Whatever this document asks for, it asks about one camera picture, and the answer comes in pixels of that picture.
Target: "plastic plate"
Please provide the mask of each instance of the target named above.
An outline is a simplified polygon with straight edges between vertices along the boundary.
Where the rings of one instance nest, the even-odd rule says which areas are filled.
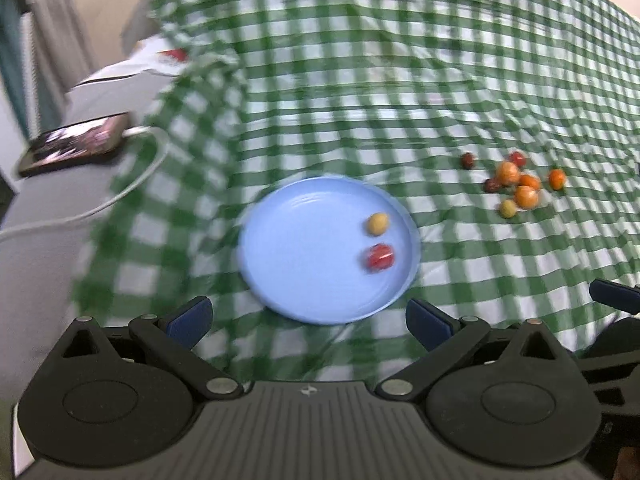
[[[381,236],[366,231],[389,215]],[[364,264],[378,243],[396,262],[379,272]],[[420,263],[420,237],[409,213],[381,189],[344,176],[299,180],[264,197],[249,213],[238,245],[240,272],[253,293],[283,316],[342,324],[371,316],[409,287]]]

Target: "phone screen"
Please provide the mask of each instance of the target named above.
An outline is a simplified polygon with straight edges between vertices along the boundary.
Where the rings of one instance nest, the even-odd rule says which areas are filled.
[[[39,136],[31,144],[32,166],[102,153],[110,147],[111,132],[121,115],[64,126]]]

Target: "green checkered tablecloth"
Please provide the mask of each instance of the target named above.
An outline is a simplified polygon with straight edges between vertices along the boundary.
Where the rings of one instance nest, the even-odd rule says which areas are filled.
[[[100,322],[208,295],[197,347],[241,381],[377,380],[422,354],[407,298],[503,326],[541,317],[583,348],[615,315],[597,276],[638,280],[640,24],[607,0],[154,0],[192,63],[146,122],[171,152],[95,225],[73,302]],[[482,182],[510,150],[561,192],[504,220]],[[460,155],[478,158],[460,170]],[[112,191],[148,166],[131,141]],[[290,180],[337,173],[411,213],[422,262],[393,306],[345,326],[284,319],[251,294],[243,215]]]

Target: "white cable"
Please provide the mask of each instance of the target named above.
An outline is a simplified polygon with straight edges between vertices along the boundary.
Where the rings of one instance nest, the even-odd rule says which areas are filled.
[[[137,135],[144,134],[152,134],[156,137],[156,141],[158,142],[158,153],[156,153],[156,158],[154,161],[146,168],[145,171],[140,174],[140,176],[134,180],[131,184],[129,184],[125,189],[123,189],[116,196],[107,200],[107,202],[100,204],[98,207],[94,207],[93,209],[86,211],[84,213],[80,213],[79,215],[69,216],[67,218],[59,218],[56,220],[47,220],[43,222],[33,222],[30,224],[24,224],[18,227],[11,227],[9,229],[4,229],[0,231],[0,242],[7,240],[7,238],[12,238],[15,235],[20,235],[32,231],[39,231],[40,229],[49,229],[49,228],[59,228],[63,226],[68,226],[69,224],[75,224],[76,222],[81,222],[104,209],[115,204],[118,200],[123,199],[129,193],[131,193],[134,189],[140,186],[146,179],[148,179],[151,174],[158,169],[160,164],[165,160],[166,156],[169,153],[169,137],[166,132],[161,128],[155,127],[147,127],[147,126],[139,126],[135,128],[130,128],[129,130],[124,131],[123,137],[133,137]]]

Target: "cherry tomato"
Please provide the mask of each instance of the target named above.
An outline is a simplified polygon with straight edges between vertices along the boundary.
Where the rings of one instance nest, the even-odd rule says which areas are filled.
[[[465,170],[470,170],[471,168],[473,168],[476,160],[474,159],[472,153],[465,153],[460,157],[460,163],[462,164],[462,167],[465,168]]]
[[[518,186],[513,200],[523,209],[532,209],[538,204],[538,191],[529,186]]]
[[[495,178],[488,178],[484,181],[484,190],[487,193],[497,193],[500,191],[502,184],[498,182]]]
[[[367,267],[370,270],[385,270],[396,260],[394,250],[387,244],[376,244],[367,252]]]
[[[551,189],[558,191],[564,187],[564,181],[566,180],[566,175],[562,170],[551,170],[549,171],[549,185]]]
[[[520,152],[511,152],[509,160],[519,168],[523,167],[527,163],[527,159]]]
[[[542,184],[540,184],[540,179],[534,175],[522,174],[520,176],[520,181],[518,186],[529,186],[535,189],[536,191],[540,191]]]
[[[495,177],[503,186],[511,186],[520,180],[520,171],[513,162],[501,162],[495,172]]]
[[[517,213],[516,203],[513,200],[503,200],[498,212],[502,218],[513,218]]]

